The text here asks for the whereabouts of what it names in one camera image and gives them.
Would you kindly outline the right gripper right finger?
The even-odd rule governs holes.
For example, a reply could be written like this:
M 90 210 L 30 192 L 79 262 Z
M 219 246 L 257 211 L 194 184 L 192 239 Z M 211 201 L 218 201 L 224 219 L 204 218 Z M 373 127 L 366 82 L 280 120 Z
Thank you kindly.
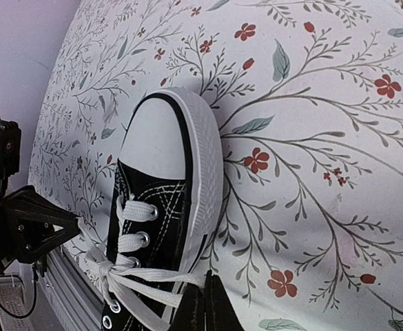
M 244 330 L 220 277 L 211 270 L 206 274 L 204 300 L 206 331 Z

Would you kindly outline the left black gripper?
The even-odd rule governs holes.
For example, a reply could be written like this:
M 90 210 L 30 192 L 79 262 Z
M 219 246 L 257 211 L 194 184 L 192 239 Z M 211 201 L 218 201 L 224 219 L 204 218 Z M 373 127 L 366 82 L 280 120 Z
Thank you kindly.
M 56 230 L 55 224 L 63 225 Z M 79 232 L 77 215 L 51 203 L 33 186 L 23 186 L 0 199 L 0 274 L 13 261 L 34 263 Z

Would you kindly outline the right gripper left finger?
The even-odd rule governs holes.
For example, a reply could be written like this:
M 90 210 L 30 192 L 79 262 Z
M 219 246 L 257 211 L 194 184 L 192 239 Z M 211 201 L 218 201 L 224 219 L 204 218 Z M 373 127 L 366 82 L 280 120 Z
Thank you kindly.
M 199 287 L 187 285 L 169 331 L 203 331 L 205 329 L 204 297 Z

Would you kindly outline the black canvas sneaker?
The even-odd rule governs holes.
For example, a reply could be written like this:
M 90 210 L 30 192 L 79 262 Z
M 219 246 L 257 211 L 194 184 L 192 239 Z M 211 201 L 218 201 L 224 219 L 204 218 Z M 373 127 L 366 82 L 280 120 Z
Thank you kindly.
M 119 153 L 107 243 L 83 219 L 84 259 L 104 299 L 102 330 L 168 330 L 216 227 L 223 198 L 216 118 L 184 88 L 163 88 L 135 107 Z

